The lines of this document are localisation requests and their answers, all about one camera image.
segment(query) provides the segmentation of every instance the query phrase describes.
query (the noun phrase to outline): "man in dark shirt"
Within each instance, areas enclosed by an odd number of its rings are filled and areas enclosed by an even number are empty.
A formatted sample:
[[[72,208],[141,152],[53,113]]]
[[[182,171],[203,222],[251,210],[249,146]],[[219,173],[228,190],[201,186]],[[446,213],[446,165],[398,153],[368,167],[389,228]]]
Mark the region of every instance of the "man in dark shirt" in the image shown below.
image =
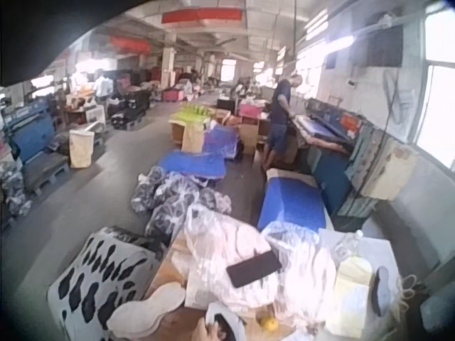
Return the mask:
[[[288,116],[292,117],[294,115],[289,107],[291,88],[298,87],[301,83],[301,75],[292,75],[281,80],[273,93],[272,112],[270,113],[272,125],[264,147],[264,158],[262,160],[265,170],[270,168],[277,156],[282,156],[286,151],[287,120]]]

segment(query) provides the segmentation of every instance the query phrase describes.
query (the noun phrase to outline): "red sign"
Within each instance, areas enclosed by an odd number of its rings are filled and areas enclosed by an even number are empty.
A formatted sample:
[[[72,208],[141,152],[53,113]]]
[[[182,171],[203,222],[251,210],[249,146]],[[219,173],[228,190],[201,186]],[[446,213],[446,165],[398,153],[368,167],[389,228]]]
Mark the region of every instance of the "red sign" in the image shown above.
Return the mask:
[[[206,19],[241,21],[243,11],[240,9],[205,8],[179,9],[163,14],[161,23],[183,23]]]
[[[147,40],[110,36],[110,43],[123,50],[135,53],[150,53],[151,46]]]

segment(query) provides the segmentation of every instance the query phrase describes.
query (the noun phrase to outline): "blue shorts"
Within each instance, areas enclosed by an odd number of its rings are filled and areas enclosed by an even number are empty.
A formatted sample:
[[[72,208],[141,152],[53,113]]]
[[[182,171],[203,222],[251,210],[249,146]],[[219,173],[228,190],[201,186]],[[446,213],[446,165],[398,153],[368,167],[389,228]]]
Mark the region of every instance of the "blue shorts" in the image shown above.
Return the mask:
[[[286,152],[286,137],[286,124],[272,124],[270,126],[269,136],[267,137],[267,144],[277,154],[283,155]]]

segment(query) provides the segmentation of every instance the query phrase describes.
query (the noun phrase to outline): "smartphone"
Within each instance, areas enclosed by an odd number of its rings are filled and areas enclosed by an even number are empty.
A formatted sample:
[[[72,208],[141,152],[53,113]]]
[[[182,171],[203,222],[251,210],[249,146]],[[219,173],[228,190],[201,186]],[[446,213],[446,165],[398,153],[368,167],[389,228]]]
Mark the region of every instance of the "smartphone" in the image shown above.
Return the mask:
[[[281,268],[282,264],[271,250],[240,263],[230,265],[226,268],[226,271],[234,288],[242,288],[247,284],[273,274]]]

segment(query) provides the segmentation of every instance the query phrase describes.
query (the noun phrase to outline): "hand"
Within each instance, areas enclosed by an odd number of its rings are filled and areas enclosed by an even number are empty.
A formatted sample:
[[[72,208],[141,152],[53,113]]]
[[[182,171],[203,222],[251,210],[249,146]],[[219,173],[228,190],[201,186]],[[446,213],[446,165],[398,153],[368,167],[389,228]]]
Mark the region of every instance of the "hand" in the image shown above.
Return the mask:
[[[191,335],[191,341],[220,341],[218,332],[218,322],[209,325],[207,330],[204,318],[200,318],[196,329],[193,331],[193,335]]]

